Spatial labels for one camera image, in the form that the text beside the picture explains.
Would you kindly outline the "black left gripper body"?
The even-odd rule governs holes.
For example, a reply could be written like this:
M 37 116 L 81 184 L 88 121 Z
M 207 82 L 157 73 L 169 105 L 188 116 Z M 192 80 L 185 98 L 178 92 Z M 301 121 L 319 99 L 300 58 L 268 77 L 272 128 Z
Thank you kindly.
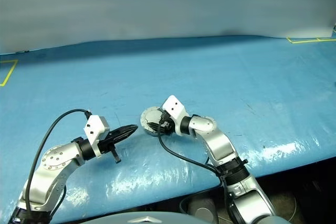
M 101 154 L 110 152 L 116 163 L 121 162 L 115 144 L 120 141 L 120 136 L 112 133 L 108 133 L 106 138 L 98 143 L 98 148 Z

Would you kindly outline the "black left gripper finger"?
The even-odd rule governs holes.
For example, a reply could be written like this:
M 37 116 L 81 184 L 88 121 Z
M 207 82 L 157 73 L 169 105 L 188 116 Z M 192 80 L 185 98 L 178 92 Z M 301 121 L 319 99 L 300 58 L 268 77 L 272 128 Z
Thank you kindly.
M 137 128 L 124 128 L 124 129 L 118 130 L 118 132 L 115 134 L 114 142 L 119 143 L 125 140 L 126 138 L 131 136 L 136 130 Z
M 111 131 L 111 135 L 112 136 L 130 136 L 137 129 L 138 129 L 138 126 L 135 125 L 135 124 L 125 125 L 125 126 L 121 126 L 117 129 Z

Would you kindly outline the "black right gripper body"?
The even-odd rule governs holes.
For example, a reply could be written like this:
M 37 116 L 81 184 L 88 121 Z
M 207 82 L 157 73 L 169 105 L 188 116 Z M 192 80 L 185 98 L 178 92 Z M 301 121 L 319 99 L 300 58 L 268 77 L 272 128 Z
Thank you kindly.
M 175 132 L 175 123 L 167 112 L 163 112 L 159 120 L 160 133 L 171 135 Z

